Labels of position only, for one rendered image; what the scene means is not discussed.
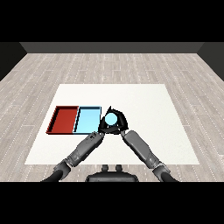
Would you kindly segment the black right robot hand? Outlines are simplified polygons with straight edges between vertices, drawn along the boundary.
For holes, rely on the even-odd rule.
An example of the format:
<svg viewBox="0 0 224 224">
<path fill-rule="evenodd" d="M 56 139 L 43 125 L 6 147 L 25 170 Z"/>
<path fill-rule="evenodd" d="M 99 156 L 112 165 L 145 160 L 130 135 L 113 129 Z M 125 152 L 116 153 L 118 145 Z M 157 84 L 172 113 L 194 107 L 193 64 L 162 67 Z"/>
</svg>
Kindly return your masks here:
<svg viewBox="0 0 224 224">
<path fill-rule="evenodd" d="M 122 134 L 125 130 L 129 128 L 125 115 L 123 114 L 123 112 L 118 111 L 116 109 L 112 109 L 111 113 L 117 116 L 117 125 L 113 127 L 111 134 L 115 135 Z"/>
</svg>

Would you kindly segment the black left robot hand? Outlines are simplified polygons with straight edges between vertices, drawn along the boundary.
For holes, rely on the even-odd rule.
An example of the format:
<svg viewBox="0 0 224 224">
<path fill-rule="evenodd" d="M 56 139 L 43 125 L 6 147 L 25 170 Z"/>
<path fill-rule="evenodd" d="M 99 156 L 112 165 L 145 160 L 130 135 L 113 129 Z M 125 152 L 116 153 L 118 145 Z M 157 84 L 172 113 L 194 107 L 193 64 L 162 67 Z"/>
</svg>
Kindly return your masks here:
<svg viewBox="0 0 224 224">
<path fill-rule="evenodd" d="M 109 107 L 106 115 L 108 113 L 111 113 L 112 109 L 113 108 Z M 100 120 L 100 124 L 99 124 L 99 127 L 98 127 L 98 132 L 103 133 L 103 134 L 111 134 L 111 131 L 113 130 L 113 127 L 116 126 L 116 125 L 114 125 L 114 126 L 107 125 L 106 122 L 105 122 L 105 116 Z"/>
</svg>

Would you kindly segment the small blue can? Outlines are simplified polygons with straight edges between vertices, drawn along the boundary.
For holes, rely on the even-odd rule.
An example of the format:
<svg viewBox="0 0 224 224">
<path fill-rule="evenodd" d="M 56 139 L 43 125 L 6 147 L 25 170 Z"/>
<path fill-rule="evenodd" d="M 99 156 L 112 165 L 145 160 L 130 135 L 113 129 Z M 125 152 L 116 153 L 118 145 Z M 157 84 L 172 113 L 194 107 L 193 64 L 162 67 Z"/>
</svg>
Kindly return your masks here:
<svg viewBox="0 0 224 224">
<path fill-rule="evenodd" d="M 114 126 L 117 124 L 117 116 L 114 113 L 108 113 L 105 116 L 105 122 L 109 126 Z"/>
</svg>

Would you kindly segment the light blue shallow open box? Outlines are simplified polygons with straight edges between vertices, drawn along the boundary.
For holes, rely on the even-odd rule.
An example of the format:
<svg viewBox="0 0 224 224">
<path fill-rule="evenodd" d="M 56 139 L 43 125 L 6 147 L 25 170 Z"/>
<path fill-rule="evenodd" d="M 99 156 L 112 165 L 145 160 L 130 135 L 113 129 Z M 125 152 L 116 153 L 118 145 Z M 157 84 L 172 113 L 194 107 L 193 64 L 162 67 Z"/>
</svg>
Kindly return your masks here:
<svg viewBox="0 0 224 224">
<path fill-rule="evenodd" d="M 88 135 L 98 131 L 102 108 L 100 106 L 80 106 L 75 117 L 73 133 L 75 135 Z"/>
</svg>

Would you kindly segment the red shallow open box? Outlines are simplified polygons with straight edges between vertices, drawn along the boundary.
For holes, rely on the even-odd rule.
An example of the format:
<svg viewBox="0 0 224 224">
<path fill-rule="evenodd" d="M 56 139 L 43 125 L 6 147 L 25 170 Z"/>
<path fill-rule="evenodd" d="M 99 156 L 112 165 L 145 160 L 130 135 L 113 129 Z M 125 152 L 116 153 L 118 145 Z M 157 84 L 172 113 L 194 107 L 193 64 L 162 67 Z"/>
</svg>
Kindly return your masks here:
<svg viewBox="0 0 224 224">
<path fill-rule="evenodd" d="M 78 106 L 57 106 L 46 130 L 48 135 L 72 135 Z"/>
</svg>

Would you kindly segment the dark grey robot body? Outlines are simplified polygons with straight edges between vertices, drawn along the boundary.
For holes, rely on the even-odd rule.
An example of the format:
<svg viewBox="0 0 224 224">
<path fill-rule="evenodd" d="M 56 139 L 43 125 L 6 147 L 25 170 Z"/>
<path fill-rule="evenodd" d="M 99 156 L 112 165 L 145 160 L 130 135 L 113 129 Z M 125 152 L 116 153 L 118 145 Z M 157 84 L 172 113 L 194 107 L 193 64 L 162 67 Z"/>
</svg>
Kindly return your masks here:
<svg viewBox="0 0 224 224">
<path fill-rule="evenodd" d="M 138 182 L 138 178 L 124 172 L 120 164 L 115 166 L 115 171 L 109 171 L 109 166 L 104 164 L 100 172 L 88 175 L 86 182 Z"/>
</svg>

